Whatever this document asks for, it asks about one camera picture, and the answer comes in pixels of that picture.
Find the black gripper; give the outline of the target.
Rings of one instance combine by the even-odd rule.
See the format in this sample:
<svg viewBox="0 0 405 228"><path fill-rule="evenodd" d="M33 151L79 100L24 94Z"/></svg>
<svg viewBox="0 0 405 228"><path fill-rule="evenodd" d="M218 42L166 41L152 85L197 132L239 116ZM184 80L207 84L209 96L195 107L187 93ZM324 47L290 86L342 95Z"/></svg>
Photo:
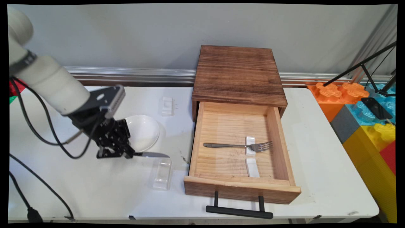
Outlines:
<svg viewBox="0 0 405 228"><path fill-rule="evenodd" d="M132 159L135 150L130 146L130 131L125 119L106 118L106 110L83 111L68 115L72 124L96 141L97 159L124 156Z"/></svg>

